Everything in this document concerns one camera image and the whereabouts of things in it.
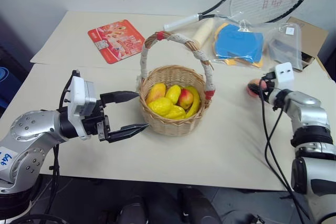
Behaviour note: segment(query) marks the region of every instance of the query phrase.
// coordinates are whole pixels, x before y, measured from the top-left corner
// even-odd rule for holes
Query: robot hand
[[[296,154],[291,186],[305,195],[314,223],[336,223],[336,146],[327,114],[318,99],[291,91],[293,80],[291,64],[279,64],[261,80],[250,82],[248,92],[258,96],[261,90],[274,110],[281,108],[291,118]]]
[[[62,94],[60,108],[54,111],[30,111],[19,116],[0,142],[0,223],[24,215],[30,209],[30,192],[45,160],[57,144],[73,137],[85,140],[98,135],[109,143],[132,137],[148,124],[132,124],[110,132],[106,104],[129,101],[138,96],[117,91],[96,99],[92,82],[73,71]],[[63,99],[68,106],[62,107]]]

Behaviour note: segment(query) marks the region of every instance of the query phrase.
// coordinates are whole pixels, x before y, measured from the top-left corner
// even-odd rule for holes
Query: handwritten label
[[[0,147],[0,170],[10,167],[16,156],[16,152],[3,146]]]
[[[286,27],[286,34],[294,35],[294,27]]]

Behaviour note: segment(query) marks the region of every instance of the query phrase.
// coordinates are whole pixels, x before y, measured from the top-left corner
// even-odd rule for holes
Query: floor
[[[42,213],[48,202],[51,176],[44,175],[40,191],[45,192],[36,201],[32,213]],[[118,210],[123,202],[135,195],[143,196],[149,207],[150,223],[179,224],[177,190],[185,185],[121,180],[97,180],[61,177],[58,194],[51,213],[70,224],[95,224],[103,210]],[[237,190],[194,186],[213,204],[225,224],[247,224],[250,214],[259,215],[265,224],[298,224],[300,220],[286,192]],[[307,209],[301,195],[299,200]]]

